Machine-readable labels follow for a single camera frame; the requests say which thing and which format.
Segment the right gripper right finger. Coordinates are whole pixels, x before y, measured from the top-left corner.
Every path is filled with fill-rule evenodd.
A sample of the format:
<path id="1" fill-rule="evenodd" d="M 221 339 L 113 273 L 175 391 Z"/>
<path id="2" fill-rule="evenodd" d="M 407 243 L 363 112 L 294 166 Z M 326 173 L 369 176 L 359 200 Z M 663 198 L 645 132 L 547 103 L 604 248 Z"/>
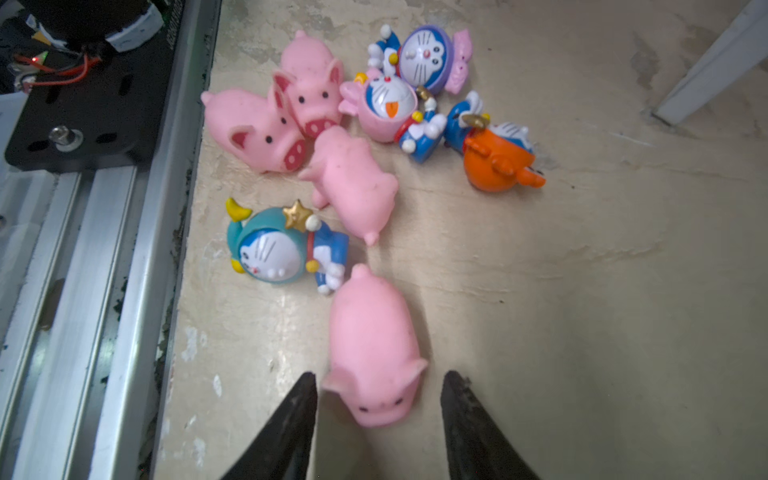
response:
<path id="1" fill-rule="evenodd" d="M 455 370 L 444 376 L 440 405 L 452 480 L 538 477 Z"/>

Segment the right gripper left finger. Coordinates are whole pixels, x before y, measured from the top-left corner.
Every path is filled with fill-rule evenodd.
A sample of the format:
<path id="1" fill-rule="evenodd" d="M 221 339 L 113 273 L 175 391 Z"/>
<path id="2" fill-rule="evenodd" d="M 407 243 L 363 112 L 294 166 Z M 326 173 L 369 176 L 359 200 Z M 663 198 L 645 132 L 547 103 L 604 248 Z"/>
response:
<path id="1" fill-rule="evenodd" d="M 306 479 L 317 410 L 316 375 L 304 372 L 222 479 Z"/>

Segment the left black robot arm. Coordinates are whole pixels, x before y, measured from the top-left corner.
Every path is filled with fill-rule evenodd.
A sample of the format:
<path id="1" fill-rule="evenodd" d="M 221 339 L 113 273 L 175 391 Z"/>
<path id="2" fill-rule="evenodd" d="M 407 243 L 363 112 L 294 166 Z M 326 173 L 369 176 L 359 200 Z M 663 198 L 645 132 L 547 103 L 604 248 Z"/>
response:
<path id="1" fill-rule="evenodd" d="M 152 39 L 171 7 L 169 1 L 151 0 L 27 0 L 21 5 L 56 46 L 78 50 L 105 42 L 118 53 Z"/>

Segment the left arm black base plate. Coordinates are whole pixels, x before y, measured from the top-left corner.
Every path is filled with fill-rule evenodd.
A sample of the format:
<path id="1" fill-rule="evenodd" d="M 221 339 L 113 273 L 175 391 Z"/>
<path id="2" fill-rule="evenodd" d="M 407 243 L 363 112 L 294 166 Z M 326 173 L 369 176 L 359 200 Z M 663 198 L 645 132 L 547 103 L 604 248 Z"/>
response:
<path id="1" fill-rule="evenodd" d="M 4 151 L 20 170 L 70 173 L 150 161 L 173 69 L 185 10 L 169 1 L 163 28 L 135 50 L 100 42 L 70 50 L 48 40 L 12 47 L 13 59 L 34 68 L 17 84 L 27 100 Z"/>

